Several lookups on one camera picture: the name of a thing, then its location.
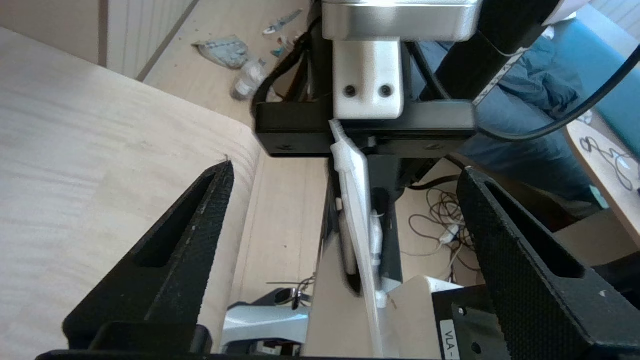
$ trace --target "white bracket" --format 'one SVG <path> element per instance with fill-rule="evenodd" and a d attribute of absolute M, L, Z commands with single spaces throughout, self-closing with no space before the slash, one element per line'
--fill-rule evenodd
<path fill-rule="evenodd" d="M 404 108 L 400 41 L 333 41 L 333 116 L 397 119 Z"/>

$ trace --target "screw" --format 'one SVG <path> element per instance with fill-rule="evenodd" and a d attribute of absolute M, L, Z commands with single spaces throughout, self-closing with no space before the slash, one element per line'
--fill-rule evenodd
<path fill-rule="evenodd" d="M 471 351 L 475 352 L 478 355 L 482 354 L 482 348 L 480 347 L 480 345 L 478 345 L 478 343 L 471 344 Z"/>
<path fill-rule="evenodd" d="M 349 85 L 344 88 L 344 96 L 354 97 L 356 95 L 356 88 L 353 85 Z"/>
<path fill-rule="evenodd" d="M 380 87 L 380 96 L 382 97 L 390 97 L 392 92 L 391 86 L 383 85 Z"/>

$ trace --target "cable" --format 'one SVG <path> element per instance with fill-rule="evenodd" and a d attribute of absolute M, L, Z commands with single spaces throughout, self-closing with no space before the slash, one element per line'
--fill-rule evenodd
<path fill-rule="evenodd" d="M 291 81 L 291 86 L 287 91 L 287 95 L 284 97 L 284 101 L 300 101 L 300 99 L 305 95 L 308 81 L 308 57 L 308 51 L 305 51 L 302 55 L 302 61 L 300 62 L 298 71 L 296 71 L 296 75 L 294 76 L 293 81 Z"/>
<path fill-rule="evenodd" d="M 409 189 L 411 190 L 428 190 L 431 188 L 434 188 L 438 185 L 442 185 L 445 183 L 452 183 L 454 181 L 458 181 L 458 179 L 460 178 L 459 175 L 449 175 L 449 176 L 443 176 L 443 177 L 439 177 L 438 179 L 432 180 L 424 185 L 413 185 L 413 186 L 408 186 Z"/>
<path fill-rule="evenodd" d="M 420 45 L 415 42 L 405 42 L 404 44 L 407 50 L 409 50 L 409 54 L 413 56 L 413 59 L 415 60 L 416 65 L 418 65 L 418 69 L 420 70 L 422 77 L 427 83 L 427 86 L 436 92 L 436 95 L 438 96 L 439 99 L 450 100 L 451 95 L 449 95 L 449 93 L 444 88 L 444 86 L 442 86 L 442 83 L 440 82 L 440 80 L 438 80 L 436 75 L 431 70 L 431 67 L 427 62 L 427 59 L 424 57 L 424 53 L 422 52 Z"/>
<path fill-rule="evenodd" d="M 543 126 L 537 130 L 529 131 L 524 134 L 509 134 L 503 133 L 502 131 L 487 129 L 482 126 L 478 126 L 478 132 L 487 136 L 488 138 L 492 138 L 494 140 L 502 141 L 502 142 L 524 142 L 529 140 L 535 140 L 537 138 L 541 138 L 542 136 L 549 135 L 554 131 L 562 129 L 564 126 L 567 126 L 570 122 L 579 118 L 587 112 L 587 110 L 591 109 L 595 106 L 603 97 L 605 97 L 613 88 L 615 88 L 622 79 L 627 76 L 631 70 L 633 70 L 638 62 L 640 61 L 640 46 L 636 47 L 636 50 L 629 56 L 629 58 L 625 61 L 624 64 L 616 71 L 607 82 L 604 83 L 598 90 L 596 90 L 593 95 L 586 99 L 582 104 L 580 104 L 577 108 L 573 109 L 569 114 L 564 116 L 561 120 L 553 122 L 547 126 Z"/>
<path fill-rule="evenodd" d="M 598 153 L 600 153 L 600 156 L 602 156 L 602 158 L 613 167 L 613 169 L 616 170 L 616 176 L 618 177 L 618 181 L 620 182 L 620 185 L 622 185 L 622 187 L 624 187 L 625 189 L 629 190 L 630 192 L 634 191 L 634 185 L 631 182 L 631 180 L 625 176 L 622 171 L 620 170 L 620 158 L 625 158 L 625 159 L 631 159 L 631 156 L 629 154 L 620 154 L 619 152 L 615 151 L 615 149 L 613 149 L 612 147 L 609 148 L 609 152 L 606 152 L 604 150 L 602 150 L 600 148 L 600 146 L 598 145 L 598 142 L 590 137 L 587 136 L 585 138 L 580 138 L 580 146 L 582 146 L 582 148 L 584 150 L 586 150 L 587 152 L 592 152 L 593 149 L 595 149 L 596 151 L 598 151 Z M 609 158 L 613 159 L 614 163 L 611 163 L 609 161 Z"/>
<path fill-rule="evenodd" d="M 486 37 L 486 36 L 482 33 L 482 31 L 480 31 L 480 29 L 477 29 L 476 31 L 477 31 L 477 33 L 479 33 L 479 34 L 480 34 L 480 36 L 482 36 L 482 37 L 484 38 L 484 41 L 486 41 L 486 42 L 487 42 L 487 44 L 491 45 L 491 47 L 492 47 L 494 50 L 496 50 L 500 55 L 504 56 L 505 58 L 512 58 L 512 57 L 514 57 L 514 56 L 520 55 L 520 54 L 524 53 L 525 51 L 529 50 L 529 48 L 527 48 L 527 49 L 524 49 L 523 51 L 516 51 L 516 52 L 515 52 L 515 53 L 513 53 L 513 54 L 503 53 L 500 49 L 498 49 L 498 47 L 497 47 L 496 45 L 494 45 L 494 44 L 493 44 L 493 42 L 491 42 L 491 40 L 489 40 L 489 38 L 488 38 L 488 37 Z"/>
<path fill-rule="evenodd" d="M 269 89 L 273 86 L 275 81 L 280 77 L 286 74 L 289 70 L 291 70 L 302 58 L 302 55 L 305 51 L 310 48 L 311 41 L 311 31 L 313 28 L 322 22 L 322 18 L 318 17 L 316 20 L 313 20 L 311 24 L 309 24 L 308 30 L 306 33 L 302 34 L 298 41 L 293 45 L 293 50 L 285 57 L 267 76 L 267 78 L 260 84 L 258 90 L 256 90 L 253 99 L 251 100 L 251 115 L 254 119 L 257 119 L 258 114 L 258 104 L 261 102 L 267 101 L 267 94 L 269 93 Z"/>
<path fill-rule="evenodd" d="M 433 198 L 432 196 L 433 192 L 439 193 L 436 196 L 437 201 L 435 202 L 431 200 Z M 401 251 L 401 252 L 408 256 L 428 257 L 428 256 L 433 256 L 435 254 L 438 254 L 444 247 L 448 247 L 450 251 L 450 259 L 449 259 L 449 265 L 447 266 L 447 269 L 449 269 L 449 276 L 447 279 L 448 281 L 451 281 L 451 282 L 456 282 L 456 274 L 453 268 L 453 264 L 455 264 L 456 261 L 470 271 L 480 272 L 481 269 L 473 268 L 469 266 L 460 257 L 460 253 L 463 250 L 463 248 L 466 247 L 472 252 L 475 252 L 475 249 L 471 241 L 471 235 L 466 227 L 465 220 L 462 215 L 462 209 L 460 208 L 456 194 L 441 190 L 439 188 L 429 188 L 426 191 L 426 202 L 428 207 L 427 215 L 422 215 L 422 214 L 411 215 L 408 220 L 409 228 L 413 231 L 414 234 L 416 234 L 417 236 L 420 236 L 421 238 L 438 241 L 438 246 L 436 247 L 436 249 L 426 254 L 412 254 L 405 251 Z M 416 230 L 414 222 L 415 222 L 415 219 L 417 218 L 421 218 L 433 224 L 440 225 L 445 229 L 445 232 L 450 231 L 449 227 L 451 225 L 458 225 L 459 231 L 456 234 L 453 234 L 453 233 L 451 234 L 456 237 L 456 239 L 460 244 L 457 247 L 453 247 L 452 245 L 446 245 L 440 242 L 440 238 L 442 236 L 438 238 L 436 236 L 423 234 L 420 231 Z M 437 277 L 441 279 L 443 276 L 444 276 L 444 273 L 441 273 L 441 274 L 438 274 Z"/>
<path fill-rule="evenodd" d="M 454 158 L 453 155 L 451 154 L 445 155 L 444 158 L 448 160 L 450 163 L 452 163 L 453 165 L 456 165 L 460 170 L 464 170 L 467 167 L 465 164 L 462 163 L 462 161 Z"/>

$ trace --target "desk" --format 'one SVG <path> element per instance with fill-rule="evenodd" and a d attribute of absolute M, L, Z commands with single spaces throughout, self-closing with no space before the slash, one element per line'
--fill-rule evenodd
<path fill-rule="evenodd" d="M 640 188 L 640 174 L 637 160 L 624 158 L 628 168 L 619 166 L 621 172 L 632 184 L 633 191 L 629 191 L 620 184 L 616 177 L 616 170 L 611 164 L 598 151 L 588 152 L 583 149 L 580 139 L 587 136 L 592 137 L 603 151 L 614 149 L 618 154 L 629 154 L 626 149 L 622 149 L 597 130 L 579 121 L 572 122 L 564 131 L 567 142 L 571 145 L 573 153 L 584 167 L 587 175 L 600 190 L 630 237 L 640 246 L 640 195 L 637 192 L 637 189 Z"/>
<path fill-rule="evenodd" d="M 0 358 L 64 318 L 184 190 L 235 183 L 199 323 L 219 344 L 260 146 L 235 120 L 0 28 Z"/>

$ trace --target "grey machine part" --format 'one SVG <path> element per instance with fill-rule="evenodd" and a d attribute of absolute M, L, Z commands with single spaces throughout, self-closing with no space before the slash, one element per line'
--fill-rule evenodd
<path fill-rule="evenodd" d="M 230 343 L 246 340 L 281 339 L 304 344 L 307 340 L 309 308 L 289 306 L 236 306 L 227 311 L 220 342 L 221 352 Z"/>
<path fill-rule="evenodd" d="M 324 0 L 327 40 L 465 41 L 476 33 L 481 0 Z"/>

